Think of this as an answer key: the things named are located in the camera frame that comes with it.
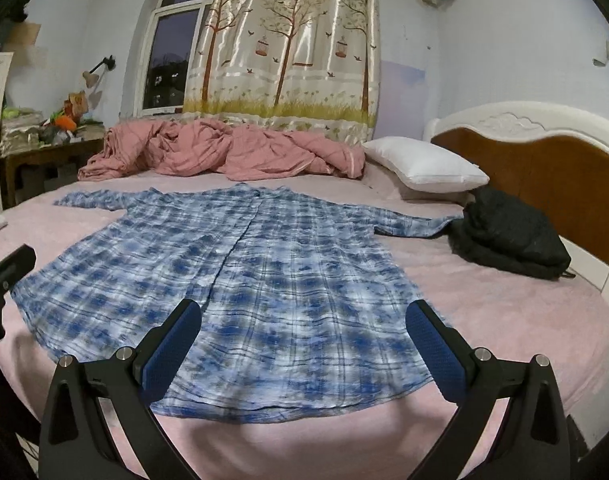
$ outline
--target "white headboard frame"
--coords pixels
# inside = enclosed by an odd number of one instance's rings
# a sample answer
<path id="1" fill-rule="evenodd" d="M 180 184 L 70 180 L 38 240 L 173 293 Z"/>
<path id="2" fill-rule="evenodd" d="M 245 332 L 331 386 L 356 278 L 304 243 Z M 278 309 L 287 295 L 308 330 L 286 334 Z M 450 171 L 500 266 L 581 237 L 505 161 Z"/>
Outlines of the white headboard frame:
<path id="1" fill-rule="evenodd" d="M 531 142 L 552 136 L 572 136 L 609 154 L 609 121 L 568 106 L 532 101 L 507 101 L 469 108 L 444 119 L 433 119 L 424 140 L 454 128 L 468 128 L 488 139 Z M 609 265 L 562 238 L 571 255 L 571 268 L 602 291 L 609 304 Z"/>

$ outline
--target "lamp shade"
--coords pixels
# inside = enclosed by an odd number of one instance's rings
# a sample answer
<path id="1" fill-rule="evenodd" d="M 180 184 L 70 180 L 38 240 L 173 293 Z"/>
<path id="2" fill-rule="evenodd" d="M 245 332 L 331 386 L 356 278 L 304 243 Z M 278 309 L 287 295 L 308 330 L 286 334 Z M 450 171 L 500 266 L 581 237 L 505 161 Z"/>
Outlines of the lamp shade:
<path id="1" fill-rule="evenodd" d="M 87 82 L 87 88 L 93 88 L 97 85 L 100 80 L 100 76 L 98 74 L 92 74 L 91 72 L 82 72 L 82 77 Z"/>

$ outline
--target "tree print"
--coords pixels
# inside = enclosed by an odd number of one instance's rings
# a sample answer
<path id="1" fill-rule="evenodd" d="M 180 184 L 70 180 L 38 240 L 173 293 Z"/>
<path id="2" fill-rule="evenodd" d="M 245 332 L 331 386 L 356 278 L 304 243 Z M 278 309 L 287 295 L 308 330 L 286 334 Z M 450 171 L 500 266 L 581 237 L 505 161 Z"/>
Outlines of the tree print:
<path id="1" fill-rule="evenodd" d="M 264 0 L 264 7 L 271 14 L 268 18 L 262 18 L 262 26 L 269 32 L 280 34 L 286 38 L 286 48 L 281 60 L 280 79 L 278 79 L 278 90 L 274 106 L 278 106 L 284 75 L 289 63 L 291 46 L 298 31 L 304 25 L 317 20 L 323 12 L 320 7 L 328 0 Z"/>
<path id="2" fill-rule="evenodd" d="M 347 9 L 342 26 L 347 30 L 359 30 L 364 34 L 364 76 L 362 85 L 362 112 L 369 113 L 369 33 L 368 33 L 368 0 L 339 0 Z"/>
<path id="3" fill-rule="evenodd" d="M 214 0 L 208 11 L 208 16 L 204 28 L 210 28 L 211 41 L 209 52 L 206 57 L 204 67 L 204 81 L 202 83 L 202 102 L 206 103 L 209 98 L 209 79 L 211 78 L 211 68 L 216 49 L 216 38 L 219 32 L 238 24 L 240 15 L 244 12 L 251 12 L 251 9 L 242 10 L 247 0 Z"/>

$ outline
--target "pillow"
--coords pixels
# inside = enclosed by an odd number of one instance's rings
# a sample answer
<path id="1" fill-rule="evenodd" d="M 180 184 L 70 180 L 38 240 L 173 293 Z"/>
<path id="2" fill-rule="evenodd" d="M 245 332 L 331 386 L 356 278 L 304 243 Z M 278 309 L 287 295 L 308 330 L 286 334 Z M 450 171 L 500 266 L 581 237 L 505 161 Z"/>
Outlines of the pillow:
<path id="1" fill-rule="evenodd" d="M 364 163 L 361 182 L 386 200 L 453 202 L 464 206 L 471 197 L 471 194 L 467 191 L 458 193 L 416 191 L 402 184 L 402 181 L 393 171 L 369 160 Z"/>
<path id="2" fill-rule="evenodd" d="M 453 193 L 489 183 L 475 164 L 424 140 L 382 137 L 365 142 L 363 148 L 367 157 L 395 171 L 405 186 L 417 191 Z"/>

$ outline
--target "window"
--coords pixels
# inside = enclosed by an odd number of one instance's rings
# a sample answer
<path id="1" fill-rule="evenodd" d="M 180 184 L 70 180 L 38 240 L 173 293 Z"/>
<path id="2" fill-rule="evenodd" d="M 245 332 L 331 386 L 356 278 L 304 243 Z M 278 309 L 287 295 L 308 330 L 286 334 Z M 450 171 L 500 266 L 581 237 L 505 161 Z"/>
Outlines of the window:
<path id="1" fill-rule="evenodd" d="M 188 68 L 213 0 L 160 0 L 142 45 L 136 116 L 182 111 Z"/>

